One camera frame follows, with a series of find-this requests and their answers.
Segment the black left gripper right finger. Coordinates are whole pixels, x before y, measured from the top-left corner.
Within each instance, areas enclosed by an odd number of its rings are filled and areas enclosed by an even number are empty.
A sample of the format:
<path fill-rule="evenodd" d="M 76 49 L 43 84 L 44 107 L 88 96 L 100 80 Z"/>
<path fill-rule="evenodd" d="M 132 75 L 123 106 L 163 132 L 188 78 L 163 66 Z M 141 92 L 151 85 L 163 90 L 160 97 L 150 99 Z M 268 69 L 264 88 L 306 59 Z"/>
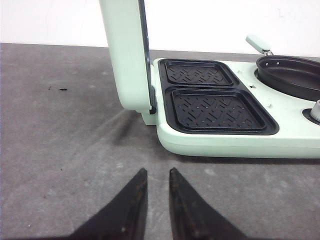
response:
<path fill-rule="evenodd" d="M 169 171 L 169 211 L 174 240 L 247 240 L 212 208 L 176 169 Z"/>

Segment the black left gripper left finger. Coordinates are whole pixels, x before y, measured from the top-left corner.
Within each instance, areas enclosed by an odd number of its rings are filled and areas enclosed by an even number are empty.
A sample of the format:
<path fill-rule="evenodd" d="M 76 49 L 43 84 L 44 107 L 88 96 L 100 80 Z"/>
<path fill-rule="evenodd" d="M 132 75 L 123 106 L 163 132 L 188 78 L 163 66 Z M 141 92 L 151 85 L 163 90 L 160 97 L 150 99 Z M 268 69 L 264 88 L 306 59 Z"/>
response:
<path fill-rule="evenodd" d="M 70 235 L 72 240 L 143 240 L 148 211 L 148 172 L 140 169 L 99 212 Z"/>

